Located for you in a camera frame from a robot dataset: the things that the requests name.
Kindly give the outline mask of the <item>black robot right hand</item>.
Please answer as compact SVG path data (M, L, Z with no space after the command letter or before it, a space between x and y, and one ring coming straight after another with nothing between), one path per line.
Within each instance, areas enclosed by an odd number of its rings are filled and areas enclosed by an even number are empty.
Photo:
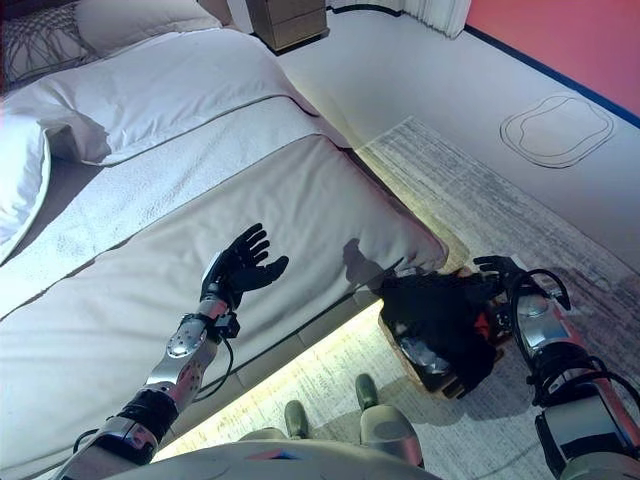
M493 296L498 296L509 290L514 281L524 272L511 257L481 256L473 259L484 283Z

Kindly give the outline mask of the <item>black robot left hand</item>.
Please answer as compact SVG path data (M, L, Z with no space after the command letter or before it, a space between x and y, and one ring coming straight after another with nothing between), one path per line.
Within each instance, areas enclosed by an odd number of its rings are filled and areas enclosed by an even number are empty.
M236 310L246 292L262 289L279 279L289 257L280 256L266 263L269 246L261 223L245 230L213 259L202 280L200 300L218 299L229 310Z

